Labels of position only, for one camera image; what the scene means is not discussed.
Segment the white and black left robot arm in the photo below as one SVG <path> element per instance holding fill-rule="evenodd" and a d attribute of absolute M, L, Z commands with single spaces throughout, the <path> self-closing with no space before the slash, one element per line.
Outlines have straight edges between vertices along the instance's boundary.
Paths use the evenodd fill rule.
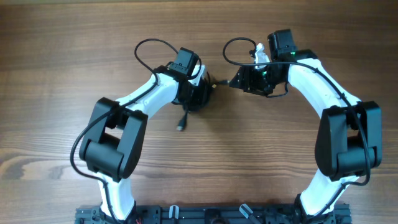
<path fill-rule="evenodd" d="M 102 203 L 78 209 L 76 223 L 142 223 L 131 191 L 130 175 L 142 152 L 148 120 L 163 106 L 182 105 L 186 113 L 204 107 L 210 97 L 210 75 L 197 65 L 188 77 L 164 66 L 130 95 L 101 98 L 87 127 L 77 137 L 71 156 L 79 155 L 100 185 Z"/>

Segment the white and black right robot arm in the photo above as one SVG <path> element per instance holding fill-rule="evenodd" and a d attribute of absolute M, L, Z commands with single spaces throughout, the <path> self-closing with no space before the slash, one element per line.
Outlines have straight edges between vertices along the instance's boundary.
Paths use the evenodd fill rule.
<path fill-rule="evenodd" d="M 251 51 L 253 63 L 239 64 L 229 85 L 274 97 L 278 84 L 296 88 L 320 117 L 315 161 L 318 170 L 284 216 L 313 223 L 336 217 L 335 203 L 352 186 L 365 186 L 382 161 L 381 109 L 338 84 L 311 50 Z"/>

